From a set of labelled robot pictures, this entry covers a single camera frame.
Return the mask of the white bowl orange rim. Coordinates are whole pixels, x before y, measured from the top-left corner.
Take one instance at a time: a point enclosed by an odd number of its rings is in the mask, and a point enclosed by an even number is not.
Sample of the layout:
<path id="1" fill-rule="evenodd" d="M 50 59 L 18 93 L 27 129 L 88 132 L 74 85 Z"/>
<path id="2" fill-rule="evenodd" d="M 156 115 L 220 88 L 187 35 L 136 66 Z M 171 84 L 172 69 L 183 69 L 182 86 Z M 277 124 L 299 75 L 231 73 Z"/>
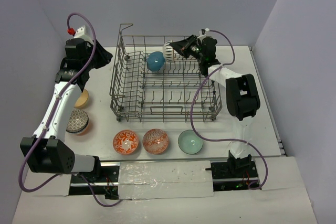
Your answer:
<path id="1" fill-rule="evenodd" d="M 175 53 L 173 47 L 170 45 L 172 40 L 169 40 L 163 44 L 162 53 L 166 62 L 174 62 L 175 61 Z"/>

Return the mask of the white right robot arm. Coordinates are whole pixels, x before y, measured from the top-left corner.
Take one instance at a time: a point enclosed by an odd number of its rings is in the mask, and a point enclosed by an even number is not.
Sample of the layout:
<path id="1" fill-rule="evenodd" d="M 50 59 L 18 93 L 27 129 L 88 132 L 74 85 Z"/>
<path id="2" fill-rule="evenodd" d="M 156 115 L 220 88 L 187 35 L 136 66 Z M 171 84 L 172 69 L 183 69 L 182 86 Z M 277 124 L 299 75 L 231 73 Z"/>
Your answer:
<path id="1" fill-rule="evenodd" d="M 195 92 L 192 103 L 198 99 L 203 86 L 211 82 L 222 85 L 226 91 L 226 107 L 240 126 L 243 135 L 240 138 L 230 138 L 233 148 L 229 150 L 226 174 L 233 177 L 247 177 L 251 166 L 251 155 L 244 152 L 244 147 L 253 147 L 247 137 L 252 119 L 260 109 L 260 98 L 252 74 L 238 74 L 228 69 L 227 63 L 221 63 L 216 56 L 217 40 L 207 36 L 204 31 L 200 35 L 191 35 L 180 41 L 168 41 L 163 46 L 163 56 L 167 61 L 173 61 L 179 54 L 185 59 L 193 57 L 204 80 Z"/>

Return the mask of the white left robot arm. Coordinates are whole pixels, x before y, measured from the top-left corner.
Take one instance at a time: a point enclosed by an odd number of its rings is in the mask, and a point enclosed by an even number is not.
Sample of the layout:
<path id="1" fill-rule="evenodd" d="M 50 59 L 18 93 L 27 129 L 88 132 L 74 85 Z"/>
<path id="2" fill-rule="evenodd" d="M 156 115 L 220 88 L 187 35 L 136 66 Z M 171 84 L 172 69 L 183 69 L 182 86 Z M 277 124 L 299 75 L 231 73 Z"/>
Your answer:
<path id="1" fill-rule="evenodd" d="M 75 154 L 64 143 L 65 133 L 75 103 L 89 80 L 89 71 L 109 64 L 112 54 L 96 40 L 82 38 L 67 40 L 65 51 L 47 112 L 33 135 L 22 139 L 20 149 L 33 173 L 83 173 L 94 182 L 102 176 L 99 157 Z"/>

